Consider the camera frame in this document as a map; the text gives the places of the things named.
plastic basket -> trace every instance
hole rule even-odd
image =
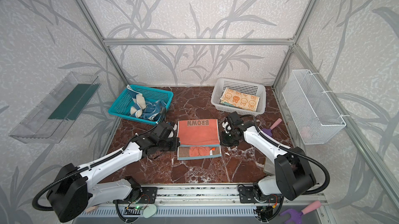
[[[136,92],[142,93],[143,97],[148,101],[155,102],[157,100],[163,100],[166,103],[166,109],[169,109],[173,98],[173,92],[136,85],[130,85],[130,87]],[[126,120],[150,124],[153,126],[157,124],[157,121],[149,121],[142,118],[130,117],[130,108],[133,105],[133,99],[130,97],[128,89],[125,88],[117,100],[112,104],[111,108],[109,108],[108,113]]]
[[[304,144],[322,144],[346,126],[310,70],[292,70],[282,95]]]
[[[232,106],[226,106],[221,104],[220,98],[222,97],[222,94],[224,93],[226,88],[230,88],[232,90],[235,90],[237,92],[245,93],[245,94],[251,94],[255,96],[259,96],[259,102],[258,106],[256,108],[256,111],[249,111],[249,110],[244,110]],[[266,88],[262,86],[261,84],[255,84],[255,83],[250,83],[250,82],[245,82],[245,81],[237,81],[237,80],[232,80],[228,78],[219,78],[216,82],[215,88],[213,89],[212,92],[212,97],[211,97],[211,103],[216,107],[217,110],[223,111],[223,112],[237,112],[240,115],[246,115],[246,114],[251,114],[251,115],[259,115],[263,114],[265,112],[265,107],[266,107]]]

bear print towel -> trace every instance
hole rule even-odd
[[[226,90],[222,94],[222,97],[220,98],[220,102],[227,106],[233,106],[244,110],[256,112],[259,97],[226,88]]]

gray floor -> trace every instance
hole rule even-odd
[[[293,208],[301,211],[306,206],[287,206],[282,207],[281,211],[287,208]],[[277,216],[273,220],[269,221],[270,224],[282,224],[289,218],[289,214],[280,217]],[[122,224],[118,217],[78,217],[72,224]],[[258,224],[255,217],[152,217],[152,218],[138,218],[134,224]],[[321,224],[321,221],[317,215],[317,211],[310,212],[302,217],[302,224]]]

pink handle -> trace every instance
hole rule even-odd
[[[276,126],[278,126],[282,122],[281,118],[277,119],[274,124],[272,124],[272,127],[270,127],[270,130],[274,129]]]
[[[307,214],[309,212],[312,212],[315,209],[318,209],[321,206],[322,206],[322,203],[320,201],[315,201],[315,202],[311,203],[310,205],[308,205],[307,207],[305,207],[302,210],[302,213],[303,214]]]

bear face print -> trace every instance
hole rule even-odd
[[[242,98],[241,99],[241,103],[243,106],[245,106],[247,104],[248,100],[246,98]]]
[[[232,97],[232,94],[231,93],[226,93],[226,95],[225,95],[225,99],[230,99]]]
[[[256,105],[255,100],[250,100],[250,101],[248,102],[248,105],[249,105],[250,108],[254,108],[254,106]]]
[[[233,97],[233,102],[238,103],[239,100],[240,100],[240,97],[237,97],[237,96],[234,96],[234,97]]]

